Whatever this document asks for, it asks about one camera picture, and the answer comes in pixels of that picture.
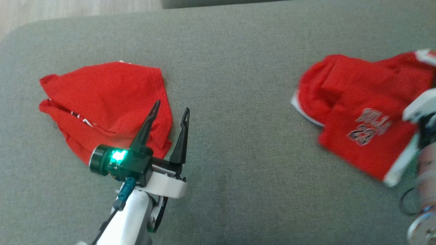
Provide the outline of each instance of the white trim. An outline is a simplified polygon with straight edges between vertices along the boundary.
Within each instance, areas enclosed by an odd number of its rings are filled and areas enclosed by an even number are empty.
[[[398,156],[397,160],[394,162],[392,167],[386,173],[383,182],[388,187],[393,187],[400,182],[401,176],[403,175],[406,167],[412,161],[415,154],[419,151],[418,149],[419,134],[415,134],[410,140],[409,144],[404,148],[403,152]]]
[[[322,123],[318,122],[317,120],[311,118],[310,116],[308,116],[308,115],[303,111],[303,109],[301,109],[300,102],[298,101],[298,92],[299,92],[299,90],[295,91],[294,96],[292,96],[291,104],[292,104],[292,105],[295,107],[295,109],[296,109],[296,110],[297,110],[301,115],[303,115],[307,120],[309,120],[309,121],[315,123],[316,125],[319,125],[319,126],[321,126],[321,127],[324,127],[324,124],[322,124]]]
[[[429,54],[430,51],[430,49],[421,49],[415,51],[416,59],[429,65],[436,66],[436,57],[432,54]]]
[[[123,60],[119,60],[119,62],[125,63]],[[132,63],[127,63],[127,64],[131,65]]]

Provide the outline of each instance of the teal connector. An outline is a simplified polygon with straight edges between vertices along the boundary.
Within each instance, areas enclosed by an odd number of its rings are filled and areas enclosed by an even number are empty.
[[[132,177],[128,177],[126,179],[125,184],[123,185],[123,188],[119,191],[118,199],[113,203],[114,209],[123,211],[127,199],[129,198],[135,186],[136,186],[136,179]]]

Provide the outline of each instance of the couch cushion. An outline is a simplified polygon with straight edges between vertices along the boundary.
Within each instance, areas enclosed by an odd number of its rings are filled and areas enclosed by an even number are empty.
[[[436,3],[284,1],[42,21],[0,44],[0,244],[92,241],[119,183],[92,174],[38,111],[38,79],[124,61],[160,67],[177,138],[191,125],[187,195],[154,244],[406,244],[399,193],[316,142],[290,105],[327,54],[375,61],[436,47]]]

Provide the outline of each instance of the wooden floor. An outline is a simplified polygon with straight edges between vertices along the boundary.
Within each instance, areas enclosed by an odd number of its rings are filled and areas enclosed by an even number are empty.
[[[161,10],[160,0],[0,0],[0,41],[38,20]]]

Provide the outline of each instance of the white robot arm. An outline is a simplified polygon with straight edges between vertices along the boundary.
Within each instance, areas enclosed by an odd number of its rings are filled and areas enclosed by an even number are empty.
[[[186,178],[180,174],[186,162],[190,111],[186,108],[182,130],[167,161],[153,157],[153,150],[145,145],[159,105],[157,101],[128,149],[99,145],[91,155],[92,172],[110,174],[122,182],[111,215],[91,245],[151,245],[149,232],[158,229],[168,198],[186,193]]]
[[[436,245],[436,88],[425,91],[403,112],[403,120],[419,127],[418,177],[421,208],[410,225],[411,245]]]

